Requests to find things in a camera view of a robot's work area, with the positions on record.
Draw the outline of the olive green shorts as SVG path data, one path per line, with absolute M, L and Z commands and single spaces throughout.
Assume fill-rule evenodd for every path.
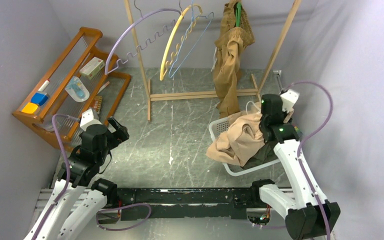
M 276 142 L 268 142 L 262 148 L 260 148 L 257 153 L 252 156 L 247 163 L 241 168 L 244 170 L 257 167 L 269 162 L 276 160 L 278 157 L 274 152 L 274 147 L 276 146 Z

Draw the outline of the beige shorts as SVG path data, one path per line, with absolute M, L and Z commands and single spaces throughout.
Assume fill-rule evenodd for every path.
M 259 129 L 261 103 L 249 101 L 245 110 L 227 117 L 228 128 L 207 148 L 206 156 L 214 161 L 242 168 L 265 144 Z

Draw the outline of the tan brown shorts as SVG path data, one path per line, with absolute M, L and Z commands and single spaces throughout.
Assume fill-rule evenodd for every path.
M 231 0 L 224 5 L 220 22 L 219 38 L 214 42 L 216 62 L 212 79 L 219 99 L 217 109 L 219 117 L 225 118 L 240 111 L 237 95 L 237 83 L 241 78 L 241 55 L 255 42 L 254 33 L 248 15 L 242 6 L 239 25 L 235 10 L 241 0 Z

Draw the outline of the green hanger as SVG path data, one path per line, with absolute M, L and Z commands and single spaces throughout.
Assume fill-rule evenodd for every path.
M 237 2 L 234 6 L 235 13 L 235 27 L 240 27 L 241 24 L 241 14 L 242 14 L 242 3 Z

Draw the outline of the blue wire hanger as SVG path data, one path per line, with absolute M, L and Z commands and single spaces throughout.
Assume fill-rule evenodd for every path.
M 194 13 L 197 15 L 197 17 L 195 18 L 197 20 L 196 25 L 194 26 L 192 32 L 188 35 L 187 39 L 183 42 L 183 45 L 181 47 L 181 50 L 180 50 L 180 53 L 179 53 L 179 56 L 178 56 L 178 62 L 174 64 L 174 73 L 173 73 L 173 75 L 171 75 L 171 76 L 167 75 L 166 78 L 173 79 L 175 77 L 177 72 L 179 72 L 181 67 L 184 65 L 185 61 L 189 58 L 191 53 L 195 50 L 195 48 L 197 47 L 198 43 L 201 41 L 201 39 L 203 38 L 204 34 L 207 32 L 209 26 L 213 22 L 214 12 L 212 12 L 212 11 L 210 11 L 209 13 L 205 13 L 204 10 L 203 10 L 203 13 L 198 13 L 198 11 L 195 10 Z M 189 26 L 190 19 L 191 19 L 190 14 L 188 14 L 186 20 L 184 21 L 184 23 L 182 23 L 180 25 L 179 31 L 182 31 L 183 33 L 186 31 L 187 27 Z M 184 49 L 185 49 L 185 46 L 188 44 L 187 41 L 189 40 L 189 38 L 193 34 L 193 32 L 197 29 L 197 25 L 200 24 L 200 23 L 204 23 L 205 27 L 201 31 L 198 32 L 197 38 L 196 38 L 195 42 L 192 43 L 189 46 L 189 48 L 187 49 L 187 52 L 185 52 Z

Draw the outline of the wooden hanger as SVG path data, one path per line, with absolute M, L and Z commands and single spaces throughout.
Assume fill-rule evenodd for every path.
M 174 74 L 174 65 L 178 62 L 179 53 L 181 51 L 183 43 L 188 38 L 189 34 L 192 32 L 197 22 L 197 15 L 195 14 L 195 10 L 197 10 L 198 14 L 203 13 L 202 6 L 192 1 L 189 6 L 181 10 L 180 16 L 177 18 L 174 23 L 174 26 L 171 29 L 171 33 L 167 40 L 159 68 L 160 81 L 163 81 L 166 76 L 171 77 L 171 75 Z M 190 14 L 191 17 L 189 26 L 186 28 L 185 32 L 179 31 L 181 24 L 185 22 L 188 14 Z

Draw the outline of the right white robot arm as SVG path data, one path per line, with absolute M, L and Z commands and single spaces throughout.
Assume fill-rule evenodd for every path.
M 250 202 L 255 207 L 268 204 L 282 216 L 293 240 L 317 237 L 329 240 L 341 209 L 337 202 L 329 201 L 319 187 L 306 162 L 300 136 L 294 125 L 285 121 L 286 117 L 280 95 L 262 96 L 259 129 L 264 140 L 276 143 L 273 151 L 283 166 L 294 197 L 267 180 L 250 193 Z

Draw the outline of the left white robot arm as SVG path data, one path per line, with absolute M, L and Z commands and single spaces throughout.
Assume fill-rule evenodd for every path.
M 70 155 L 64 149 L 61 151 L 64 162 L 52 195 L 26 235 L 27 240 L 74 240 L 99 210 L 112 208 L 119 200 L 117 185 L 100 178 L 93 183 L 81 205 L 72 209 L 91 180 L 100 173 L 100 167 L 111 150 L 130 138 L 127 127 L 110 117 L 108 122 L 114 128 L 111 132 L 88 112 L 80 118 L 70 115 L 66 118 L 80 123 L 81 144 Z

